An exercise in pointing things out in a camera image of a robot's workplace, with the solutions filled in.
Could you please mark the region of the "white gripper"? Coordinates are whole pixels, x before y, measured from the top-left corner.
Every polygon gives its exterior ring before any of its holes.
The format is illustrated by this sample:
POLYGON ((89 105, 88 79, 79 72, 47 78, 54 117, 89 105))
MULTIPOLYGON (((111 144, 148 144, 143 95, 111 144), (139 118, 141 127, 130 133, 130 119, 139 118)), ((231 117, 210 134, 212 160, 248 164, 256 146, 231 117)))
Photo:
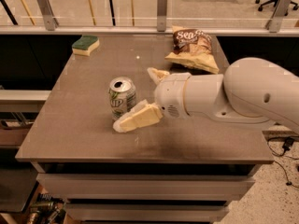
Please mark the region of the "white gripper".
POLYGON ((118 133, 127 133, 156 124, 163 118, 163 115, 170 119, 188 117, 184 106, 184 91, 187 81, 192 75, 190 73, 170 75, 168 71, 158 70, 154 67, 149 67, 147 71, 149 77, 157 85, 154 92, 157 105, 150 104, 147 100, 139 102, 113 123, 113 129, 118 133))

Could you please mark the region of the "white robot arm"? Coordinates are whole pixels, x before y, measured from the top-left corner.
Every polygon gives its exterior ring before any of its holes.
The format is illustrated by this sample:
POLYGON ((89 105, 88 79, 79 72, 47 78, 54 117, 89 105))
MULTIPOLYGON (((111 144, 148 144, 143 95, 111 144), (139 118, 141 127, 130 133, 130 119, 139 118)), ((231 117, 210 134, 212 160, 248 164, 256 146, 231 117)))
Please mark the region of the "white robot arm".
POLYGON ((274 123, 299 133, 299 77, 261 58, 243 58, 217 75, 148 69, 156 83, 153 104, 143 100, 113 124, 118 133, 162 118, 204 117, 239 127, 274 123))

